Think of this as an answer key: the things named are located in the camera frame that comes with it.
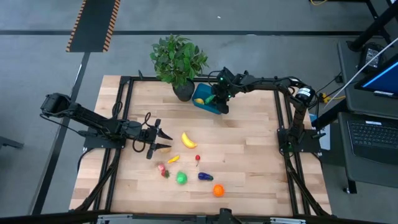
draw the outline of blue container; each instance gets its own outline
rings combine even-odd
[[[192,103],[195,106],[202,108],[204,110],[210,111],[215,114],[221,114],[221,112],[218,111],[216,105],[213,105],[213,104],[203,105],[203,104],[195,102],[195,100],[194,100],[197,98],[201,98],[204,101],[206,98],[208,98],[211,95],[212,95],[211,94],[211,86],[208,86],[203,83],[199,83],[197,89],[195,90],[195,92],[193,94]]]

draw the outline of plant pot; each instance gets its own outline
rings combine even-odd
[[[174,88],[173,86],[173,91],[179,100],[186,102],[191,99],[195,91],[195,84],[193,84],[192,80],[187,79],[187,83],[184,86],[179,86],[178,88]]]

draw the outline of orange fruit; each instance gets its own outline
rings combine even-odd
[[[213,194],[216,197],[222,197],[224,195],[224,187],[221,184],[214,185]]]

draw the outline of wooden tabletop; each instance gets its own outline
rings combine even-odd
[[[120,76],[104,76],[95,112],[111,117]],[[124,90],[123,102],[127,92]],[[171,85],[163,82],[134,82],[128,119],[143,122],[147,112],[162,120],[160,127],[174,140],[157,138],[172,145],[171,151],[155,151],[151,160],[145,150],[137,153],[128,141],[121,154],[114,189],[112,212],[217,214],[221,207],[235,215],[292,215],[289,188],[283,157],[278,152],[278,128],[274,94],[254,91],[238,94],[229,103],[229,113],[217,115],[181,102]],[[310,127],[309,117],[305,126]],[[188,149],[181,134],[198,143]],[[200,155],[196,167],[195,155]],[[89,152],[82,160],[70,208],[79,206],[98,181],[104,149]],[[180,155],[173,164],[167,161]],[[305,182],[327,212],[330,212],[322,169],[311,154],[301,153]],[[168,179],[161,176],[157,164],[163,162],[170,171]],[[181,170],[188,175],[185,185],[176,183]],[[214,180],[198,180],[199,172],[207,172]],[[214,197],[213,186],[223,184],[224,197]],[[108,186],[104,188],[100,208],[104,208]],[[296,186],[299,210],[302,202]]]

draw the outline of black keyboard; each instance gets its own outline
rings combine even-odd
[[[398,125],[375,121],[348,121],[353,152],[376,162],[398,164]]]

